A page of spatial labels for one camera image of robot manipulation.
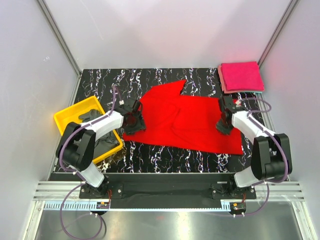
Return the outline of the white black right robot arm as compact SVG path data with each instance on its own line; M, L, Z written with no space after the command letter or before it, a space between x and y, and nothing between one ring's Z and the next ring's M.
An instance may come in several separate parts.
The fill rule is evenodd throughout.
M230 135L237 129L253 144L250 166L235 173L227 185L228 195L235 199L244 194L245 188L264 182L282 183L292 172L289 137L262 125L242 101L230 96L220 98L221 118L216 124L220 133Z

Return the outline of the red t-shirt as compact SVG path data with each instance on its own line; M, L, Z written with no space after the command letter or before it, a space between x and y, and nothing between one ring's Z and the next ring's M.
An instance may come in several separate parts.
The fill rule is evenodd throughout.
M218 98L182 95L186 80L153 86L146 92L142 116L146 129L123 139L214 154L242 155L241 132L224 135L216 128L221 111Z

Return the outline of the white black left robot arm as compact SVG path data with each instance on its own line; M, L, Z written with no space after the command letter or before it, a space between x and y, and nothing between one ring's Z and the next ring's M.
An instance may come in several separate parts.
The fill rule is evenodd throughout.
M108 193L108 186L104 183L106 177L93 163L95 144L98 139L119 128L129 136L146 130L143 104L139 100L123 101L117 108L82 124L68 123L56 149L60 164L65 163L75 170L91 186L90 192L97 198L103 198Z

